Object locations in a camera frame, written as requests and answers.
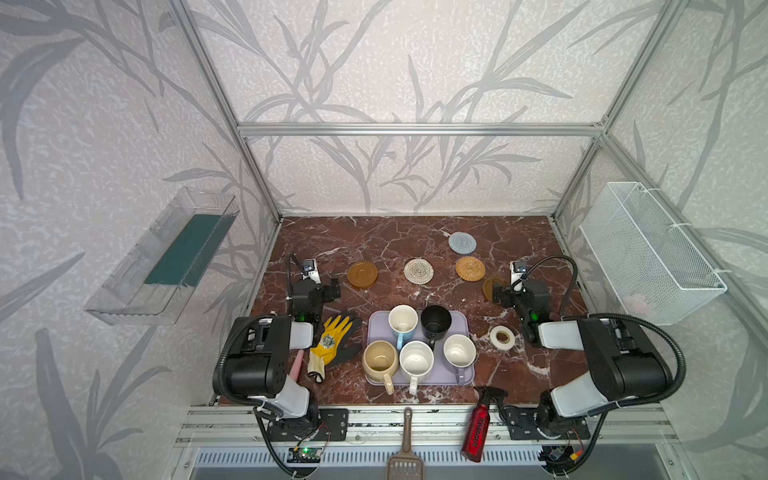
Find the tan woven rattan coaster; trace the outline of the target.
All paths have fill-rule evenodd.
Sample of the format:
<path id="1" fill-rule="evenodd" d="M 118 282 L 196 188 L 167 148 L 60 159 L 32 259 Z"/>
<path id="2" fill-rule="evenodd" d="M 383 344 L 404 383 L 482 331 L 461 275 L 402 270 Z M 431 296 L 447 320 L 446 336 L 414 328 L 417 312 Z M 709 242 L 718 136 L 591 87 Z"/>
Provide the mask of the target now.
<path id="1" fill-rule="evenodd" d="M 464 281 L 477 282 L 486 275 L 485 264 L 476 257 L 464 256 L 456 263 L 456 273 Z"/>

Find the grey blue round coaster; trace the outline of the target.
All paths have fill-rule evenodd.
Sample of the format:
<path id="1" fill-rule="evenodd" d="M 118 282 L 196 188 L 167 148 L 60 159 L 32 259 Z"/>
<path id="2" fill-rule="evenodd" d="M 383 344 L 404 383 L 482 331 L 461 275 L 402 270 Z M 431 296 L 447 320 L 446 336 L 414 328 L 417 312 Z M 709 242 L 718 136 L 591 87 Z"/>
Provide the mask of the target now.
<path id="1" fill-rule="evenodd" d="M 449 247 L 457 254 L 469 255 L 477 248 L 475 238 L 466 232 L 454 232 L 448 237 Z"/>

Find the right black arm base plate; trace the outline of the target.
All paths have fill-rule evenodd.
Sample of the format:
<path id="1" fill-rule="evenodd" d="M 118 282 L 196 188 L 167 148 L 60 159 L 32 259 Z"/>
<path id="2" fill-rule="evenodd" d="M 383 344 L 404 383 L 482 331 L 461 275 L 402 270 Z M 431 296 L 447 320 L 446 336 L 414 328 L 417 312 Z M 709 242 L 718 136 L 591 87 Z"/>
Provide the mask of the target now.
<path id="1" fill-rule="evenodd" d="M 550 418 L 539 414 L 538 407 L 514 405 L 502 406 L 499 415 L 512 440 L 567 440 L 570 434 L 577 434 L 581 440 L 591 438 L 585 417 Z"/>

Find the brown wooden coaster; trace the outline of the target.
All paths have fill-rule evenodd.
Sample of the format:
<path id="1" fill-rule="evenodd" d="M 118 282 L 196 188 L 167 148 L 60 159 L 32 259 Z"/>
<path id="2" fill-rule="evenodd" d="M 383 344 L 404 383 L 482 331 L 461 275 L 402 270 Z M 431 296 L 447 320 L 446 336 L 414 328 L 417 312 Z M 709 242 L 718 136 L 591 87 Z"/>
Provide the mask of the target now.
<path id="1" fill-rule="evenodd" d="M 347 271 L 348 283 L 357 289 L 366 290 L 378 280 L 379 270 L 377 266 L 368 261 L 360 261 L 351 265 Z"/>
<path id="2" fill-rule="evenodd" d="M 483 281 L 481 290 L 487 302 L 493 303 L 493 289 L 497 286 L 508 286 L 509 281 L 498 276 L 488 277 Z"/>

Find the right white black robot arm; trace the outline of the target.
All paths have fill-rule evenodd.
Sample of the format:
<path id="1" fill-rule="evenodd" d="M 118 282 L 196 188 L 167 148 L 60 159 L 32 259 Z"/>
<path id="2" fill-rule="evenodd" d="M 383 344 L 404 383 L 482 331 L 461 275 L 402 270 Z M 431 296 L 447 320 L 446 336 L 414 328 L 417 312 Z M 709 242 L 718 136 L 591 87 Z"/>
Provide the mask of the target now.
<path id="1" fill-rule="evenodd" d="M 687 364 L 678 343 L 646 320 L 618 313 L 549 318 L 549 293 L 522 279 L 495 283 L 492 302 L 512 307 L 524 339 L 537 348 L 581 351 L 588 371 L 541 394 L 534 420 L 542 430 L 562 428 L 615 409 L 660 402 L 682 386 Z"/>

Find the black mug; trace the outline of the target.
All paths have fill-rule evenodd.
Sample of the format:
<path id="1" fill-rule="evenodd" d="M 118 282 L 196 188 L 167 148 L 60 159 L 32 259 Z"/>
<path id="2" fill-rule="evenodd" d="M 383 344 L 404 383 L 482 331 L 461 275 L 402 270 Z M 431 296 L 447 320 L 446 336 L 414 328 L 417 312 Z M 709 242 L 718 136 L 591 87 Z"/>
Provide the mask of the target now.
<path id="1" fill-rule="evenodd" d="M 429 305 L 420 314 L 425 342 L 434 350 L 437 341 L 444 338 L 452 325 L 451 313 L 440 305 Z"/>

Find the white woven spiral coaster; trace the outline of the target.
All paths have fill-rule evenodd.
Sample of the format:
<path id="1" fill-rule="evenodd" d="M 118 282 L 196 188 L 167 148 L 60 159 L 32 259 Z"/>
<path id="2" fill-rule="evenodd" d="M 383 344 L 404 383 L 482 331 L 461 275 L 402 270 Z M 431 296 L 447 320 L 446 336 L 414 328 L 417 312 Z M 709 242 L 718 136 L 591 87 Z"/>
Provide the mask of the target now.
<path id="1" fill-rule="evenodd" d="M 427 260 L 414 258 L 405 264 L 403 273 L 409 282 L 416 285 L 425 285 L 432 280 L 434 268 Z"/>

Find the white mug blue outside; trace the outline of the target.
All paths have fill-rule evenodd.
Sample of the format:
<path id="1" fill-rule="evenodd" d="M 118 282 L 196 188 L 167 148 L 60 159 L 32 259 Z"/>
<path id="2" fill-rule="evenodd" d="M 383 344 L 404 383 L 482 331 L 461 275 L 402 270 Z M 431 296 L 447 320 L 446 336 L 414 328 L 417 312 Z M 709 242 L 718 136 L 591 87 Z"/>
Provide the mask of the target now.
<path id="1" fill-rule="evenodd" d="M 389 312 L 388 323 L 395 336 L 395 346 L 398 351 L 413 339 L 419 322 L 418 312 L 409 305 L 395 306 Z"/>

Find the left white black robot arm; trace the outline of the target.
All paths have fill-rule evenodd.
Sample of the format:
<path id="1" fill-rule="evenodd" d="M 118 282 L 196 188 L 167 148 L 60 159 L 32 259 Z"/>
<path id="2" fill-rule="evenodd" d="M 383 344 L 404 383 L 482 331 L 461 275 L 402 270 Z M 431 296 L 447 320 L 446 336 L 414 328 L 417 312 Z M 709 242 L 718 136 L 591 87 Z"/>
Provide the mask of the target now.
<path id="1" fill-rule="evenodd" d="M 295 428 L 320 425 L 312 393 L 289 375 L 290 352 L 318 345 L 322 310 L 341 296 L 339 282 L 310 278 L 292 287 L 289 312 L 235 320 L 213 373 L 214 393 L 251 406 L 257 419 Z"/>

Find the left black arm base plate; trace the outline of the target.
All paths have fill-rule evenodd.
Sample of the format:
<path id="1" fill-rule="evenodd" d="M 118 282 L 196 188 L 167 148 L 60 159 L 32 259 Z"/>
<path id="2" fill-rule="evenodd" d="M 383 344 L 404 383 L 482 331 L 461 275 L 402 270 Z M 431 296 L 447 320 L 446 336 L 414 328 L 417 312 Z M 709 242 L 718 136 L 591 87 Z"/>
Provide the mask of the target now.
<path id="1" fill-rule="evenodd" d="M 309 410 L 300 418 L 270 422 L 267 435 L 271 441 L 295 441 L 309 436 L 312 440 L 345 441 L 349 427 L 346 408 L 319 408 Z"/>

